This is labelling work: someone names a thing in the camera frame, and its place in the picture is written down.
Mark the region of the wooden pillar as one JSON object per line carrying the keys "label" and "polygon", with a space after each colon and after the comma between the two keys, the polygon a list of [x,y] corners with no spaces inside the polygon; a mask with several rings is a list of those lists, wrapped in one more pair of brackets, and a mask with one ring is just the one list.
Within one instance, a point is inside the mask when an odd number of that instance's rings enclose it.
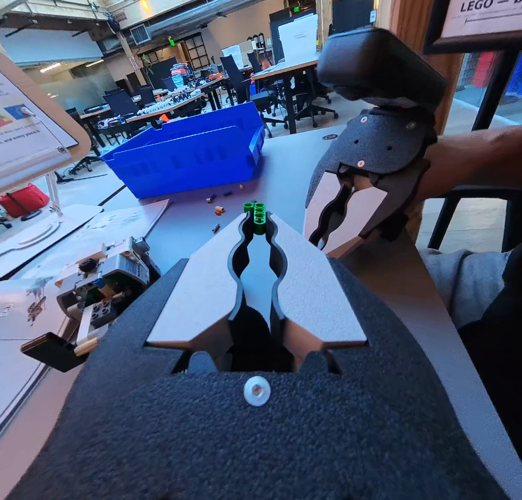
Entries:
{"label": "wooden pillar", "polygon": [[[414,52],[422,54],[433,0],[379,0],[375,25],[388,29]],[[435,129],[444,133],[453,102],[463,54],[435,54],[424,57],[447,80],[444,98],[435,112]]]}
{"label": "wooden pillar", "polygon": [[318,41],[319,46],[323,47],[330,32],[330,25],[332,24],[333,0],[315,0],[315,2],[318,16]]}

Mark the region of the white board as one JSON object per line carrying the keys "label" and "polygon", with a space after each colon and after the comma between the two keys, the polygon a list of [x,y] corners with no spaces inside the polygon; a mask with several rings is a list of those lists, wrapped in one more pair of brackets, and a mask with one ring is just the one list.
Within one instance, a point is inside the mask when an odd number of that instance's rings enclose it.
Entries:
{"label": "white board", "polygon": [[285,64],[297,65],[316,58],[317,31],[317,14],[298,17],[279,26],[278,34]]}

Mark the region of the cluttered background desk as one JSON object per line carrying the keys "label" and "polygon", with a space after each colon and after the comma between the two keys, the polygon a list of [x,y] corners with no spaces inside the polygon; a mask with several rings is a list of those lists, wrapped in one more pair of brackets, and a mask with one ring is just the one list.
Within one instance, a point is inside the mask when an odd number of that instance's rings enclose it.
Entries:
{"label": "cluttered background desk", "polygon": [[164,96],[158,96],[159,101],[138,107],[136,113],[118,112],[109,105],[98,111],[85,113],[79,116],[81,125],[84,125],[91,136],[103,146],[101,134],[114,136],[117,134],[132,134],[136,129],[150,123],[155,129],[163,123],[162,116],[169,118],[183,117],[203,109],[207,102],[212,101],[212,110],[221,107],[217,96],[217,90],[226,86],[228,75],[218,73],[207,79],[199,80],[196,86],[186,86],[167,92]]}

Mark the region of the green lego piece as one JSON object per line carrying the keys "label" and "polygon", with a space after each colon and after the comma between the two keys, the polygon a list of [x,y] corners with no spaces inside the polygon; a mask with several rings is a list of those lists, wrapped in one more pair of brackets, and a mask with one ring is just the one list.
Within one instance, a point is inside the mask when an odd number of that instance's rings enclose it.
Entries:
{"label": "green lego piece", "polygon": [[253,232],[262,236],[266,234],[266,207],[261,202],[245,202],[243,211],[251,214]]}

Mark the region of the black framed sign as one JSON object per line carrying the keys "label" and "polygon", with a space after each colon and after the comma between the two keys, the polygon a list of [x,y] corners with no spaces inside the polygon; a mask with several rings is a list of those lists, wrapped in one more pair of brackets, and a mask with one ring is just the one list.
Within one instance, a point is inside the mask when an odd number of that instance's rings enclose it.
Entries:
{"label": "black framed sign", "polygon": [[445,134],[521,125],[521,0],[433,0],[423,53],[458,59]]}

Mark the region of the open instruction booklet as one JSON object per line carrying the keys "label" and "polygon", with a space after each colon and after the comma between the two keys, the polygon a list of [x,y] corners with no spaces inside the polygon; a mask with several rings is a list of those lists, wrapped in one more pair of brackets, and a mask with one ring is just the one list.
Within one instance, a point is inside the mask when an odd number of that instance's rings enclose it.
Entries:
{"label": "open instruction booklet", "polygon": [[145,240],[164,213],[167,201],[102,212],[75,232],[57,252],[19,279],[1,282],[1,429],[4,429],[49,366],[20,352],[21,346],[47,332],[69,339],[77,324],[56,302],[57,276],[88,249],[132,236]]}

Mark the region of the blue plastic bin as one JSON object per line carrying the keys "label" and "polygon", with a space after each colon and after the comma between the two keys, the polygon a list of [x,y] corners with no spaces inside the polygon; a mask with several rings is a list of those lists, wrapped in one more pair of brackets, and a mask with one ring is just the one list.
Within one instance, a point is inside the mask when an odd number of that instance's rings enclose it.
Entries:
{"label": "blue plastic bin", "polygon": [[257,175],[265,127],[253,102],[149,128],[101,156],[138,199]]}

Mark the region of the lego truck model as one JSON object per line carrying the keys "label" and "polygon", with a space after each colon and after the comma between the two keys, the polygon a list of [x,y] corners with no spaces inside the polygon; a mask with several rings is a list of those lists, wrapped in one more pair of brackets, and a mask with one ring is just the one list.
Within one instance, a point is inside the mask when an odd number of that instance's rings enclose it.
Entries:
{"label": "lego truck model", "polygon": [[47,332],[20,352],[62,373],[81,365],[108,327],[161,277],[143,237],[101,243],[66,264],[57,276],[56,302],[77,324],[69,339]]}

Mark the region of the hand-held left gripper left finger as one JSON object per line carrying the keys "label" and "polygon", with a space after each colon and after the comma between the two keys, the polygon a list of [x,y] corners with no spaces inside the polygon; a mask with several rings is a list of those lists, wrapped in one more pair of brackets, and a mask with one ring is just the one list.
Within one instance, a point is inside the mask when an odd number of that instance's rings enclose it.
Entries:
{"label": "hand-held left gripper left finger", "polygon": [[250,212],[193,253],[146,343],[209,355],[218,370],[232,367],[230,349],[244,341],[250,322],[241,274],[249,263]]}

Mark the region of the person's grey pants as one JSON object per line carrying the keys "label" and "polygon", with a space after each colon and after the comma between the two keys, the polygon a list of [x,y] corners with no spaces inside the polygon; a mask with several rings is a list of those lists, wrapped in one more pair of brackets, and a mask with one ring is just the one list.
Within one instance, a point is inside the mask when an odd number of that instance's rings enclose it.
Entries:
{"label": "person's grey pants", "polygon": [[442,253],[419,249],[419,254],[459,330],[479,321],[504,289],[503,274],[512,251],[474,253],[461,249]]}

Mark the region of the tan rounded board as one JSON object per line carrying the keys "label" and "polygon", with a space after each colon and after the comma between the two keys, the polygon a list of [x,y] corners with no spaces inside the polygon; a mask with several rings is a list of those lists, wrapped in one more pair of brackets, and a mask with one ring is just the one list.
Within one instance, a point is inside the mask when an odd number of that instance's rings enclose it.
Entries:
{"label": "tan rounded board", "polygon": [[1,194],[87,156],[86,130],[1,47]]}

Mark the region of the black office chair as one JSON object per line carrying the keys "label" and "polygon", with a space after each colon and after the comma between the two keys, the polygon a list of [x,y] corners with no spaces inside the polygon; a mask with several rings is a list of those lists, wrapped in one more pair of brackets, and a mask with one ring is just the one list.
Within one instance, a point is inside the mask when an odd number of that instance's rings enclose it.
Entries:
{"label": "black office chair", "polygon": [[109,105],[115,117],[127,120],[138,115],[140,107],[133,101],[131,96],[123,89],[106,92],[103,99]]}

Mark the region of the person's right forearm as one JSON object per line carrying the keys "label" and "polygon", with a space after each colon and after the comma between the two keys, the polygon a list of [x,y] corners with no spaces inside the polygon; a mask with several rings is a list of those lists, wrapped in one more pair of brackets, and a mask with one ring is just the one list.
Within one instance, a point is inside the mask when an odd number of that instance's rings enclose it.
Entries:
{"label": "person's right forearm", "polygon": [[425,153],[430,166],[414,203],[460,185],[521,187],[521,126],[442,136]]}

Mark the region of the red object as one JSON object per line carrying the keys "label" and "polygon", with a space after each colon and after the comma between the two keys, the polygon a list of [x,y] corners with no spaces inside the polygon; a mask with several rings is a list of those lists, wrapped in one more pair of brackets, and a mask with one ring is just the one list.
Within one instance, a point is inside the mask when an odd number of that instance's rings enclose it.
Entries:
{"label": "red object", "polygon": [[1,196],[1,206],[7,214],[21,221],[39,216],[48,203],[49,196],[32,183]]}

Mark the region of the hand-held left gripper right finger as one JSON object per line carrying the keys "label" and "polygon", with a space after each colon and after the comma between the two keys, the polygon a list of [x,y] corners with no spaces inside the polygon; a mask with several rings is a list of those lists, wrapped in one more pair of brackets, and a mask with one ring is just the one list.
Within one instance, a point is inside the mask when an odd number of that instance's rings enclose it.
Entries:
{"label": "hand-held left gripper right finger", "polygon": [[364,346],[368,339],[330,259],[272,212],[266,213],[271,337],[297,370],[311,352]]}

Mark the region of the dark office chair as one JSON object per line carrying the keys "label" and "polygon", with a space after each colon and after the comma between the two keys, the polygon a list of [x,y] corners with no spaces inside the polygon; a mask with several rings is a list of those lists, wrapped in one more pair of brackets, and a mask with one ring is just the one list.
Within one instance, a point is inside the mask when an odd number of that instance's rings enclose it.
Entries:
{"label": "dark office chair", "polygon": [[423,207],[419,249],[506,252],[521,244],[521,189],[464,186]]}

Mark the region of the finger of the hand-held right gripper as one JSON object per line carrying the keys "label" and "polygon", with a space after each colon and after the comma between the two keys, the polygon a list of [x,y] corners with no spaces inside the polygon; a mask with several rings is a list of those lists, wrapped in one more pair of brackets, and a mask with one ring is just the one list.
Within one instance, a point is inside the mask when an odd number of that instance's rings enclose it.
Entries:
{"label": "finger of the hand-held right gripper", "polygon": [[363,229],[388,193],[372,187],[353,192],[340,211],[334,211],[322,233],[324,255],[339,260],[364,243]]}
{"label": "finger of the hand-held right gripper", "polygon": [[305,210],[304,237],[314,246],[319,247],[320,241],[324,240],[323,248],[327,248],[331,218],[334,213],[345,217],[354,184],[353,174],[323,173]]}

